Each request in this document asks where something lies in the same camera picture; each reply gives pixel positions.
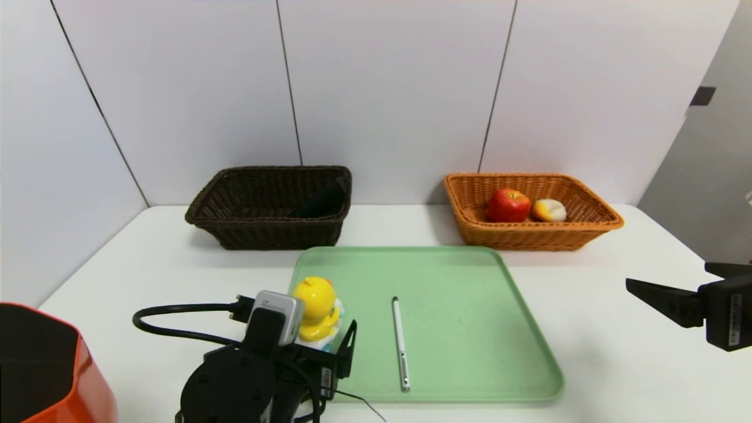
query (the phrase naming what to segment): wicker basket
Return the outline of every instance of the wicker basket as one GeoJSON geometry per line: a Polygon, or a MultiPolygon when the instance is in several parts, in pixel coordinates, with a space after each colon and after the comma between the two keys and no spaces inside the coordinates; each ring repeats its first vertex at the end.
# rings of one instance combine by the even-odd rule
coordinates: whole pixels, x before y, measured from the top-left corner
{"type": "Polygon", "coordinates": [[[250,166],[225,169],[193,200],[186,221],[228,250],[305,250],[334,245],[350,210],[352,175],[343,166],[250,166]],[[341,209],[323,218],[290,213],[344,177],[341,209]]]}
{"type": "Polygon", "coordinates": [[[624,220],[582,182],[556,173],[456,173],[444,178],[459,233],[468,245],[497,250],[573,251],[624,220]],[[533,202],[557,199],[567,209],[564,222],[493,223],[486,206],[493,191],[512,188],[533,202]]]}

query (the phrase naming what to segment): plastic tray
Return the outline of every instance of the plastic tray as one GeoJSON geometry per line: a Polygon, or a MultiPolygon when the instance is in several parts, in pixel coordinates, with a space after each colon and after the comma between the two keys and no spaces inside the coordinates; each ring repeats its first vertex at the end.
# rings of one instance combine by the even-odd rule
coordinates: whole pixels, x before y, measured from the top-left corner
{"type": "Polygon", "coordinates": [[[352,373],[341,391],[388,403],[501,403],[552,400],[563,389],[556,359],[494,250],[318,247],[299,258],[290,292],[310,275],[332,280],[346,312],[340,335],[358,321],[352,373]],[[394,296],[408,393],[399,384],[394,296]]]}

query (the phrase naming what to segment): white pen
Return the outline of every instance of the white pen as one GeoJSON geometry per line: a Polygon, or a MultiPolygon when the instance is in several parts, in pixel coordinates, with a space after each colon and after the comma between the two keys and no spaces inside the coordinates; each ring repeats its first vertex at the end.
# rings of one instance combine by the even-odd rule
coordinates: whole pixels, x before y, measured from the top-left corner
{"type": "Polygon", "coordinates": [[[408,351],[405,349],[405,335],[402,332],[402,315],[399,313],[399,299],[392,298],[392,310],[394,310],[394,329],[397,332],[397,354],[399,356],[399,379],[402,392],[410,391],[410,378],[408,377],[408,351]]]}

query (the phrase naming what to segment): yellow duck toy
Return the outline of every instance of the yellow duck toy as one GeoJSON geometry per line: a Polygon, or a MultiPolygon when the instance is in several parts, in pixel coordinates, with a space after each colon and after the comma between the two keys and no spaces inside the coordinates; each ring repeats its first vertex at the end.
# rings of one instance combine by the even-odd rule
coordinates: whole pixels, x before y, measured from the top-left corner
{"type": "Polygon", "coordinates": [[[332,282],[318,276],[308,276],[295,288],[293,297],[305,303],[297,343],[328,351],[339,331],[343,315],[342,303],[332,282]]]}

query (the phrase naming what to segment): white table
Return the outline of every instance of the white table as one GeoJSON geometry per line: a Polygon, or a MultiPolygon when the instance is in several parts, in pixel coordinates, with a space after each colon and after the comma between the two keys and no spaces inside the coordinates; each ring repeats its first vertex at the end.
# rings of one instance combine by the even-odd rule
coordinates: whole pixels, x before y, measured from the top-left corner
{"type": "MultiPolygon", "coordinates": [[[[623,229],[576,252],[501,252],[566,378],[545,406],[378,404],[399,421],[750,421],[752,348],[726,353],[704,329],[682,329],[628,294],[625,277],[696,289],[716,280],[687,247],[638,209],[623,229]]],[[[117,398],[121,423],[171,421],[202,355],[217,345],[135,329],[139,309],[230,303],[285,291],[299,251],[224,251],[183,220],[184,207],[144,211],[42,307],[77,326],[117,398]]],[[[448,206],[354,205],[339,245],[461,245],[448,206]]],[[[227,313],[150,321],[240,339],[227,313]]],[[[333,403],[324,422],[381,421],[361,403],[333,403]]]]}

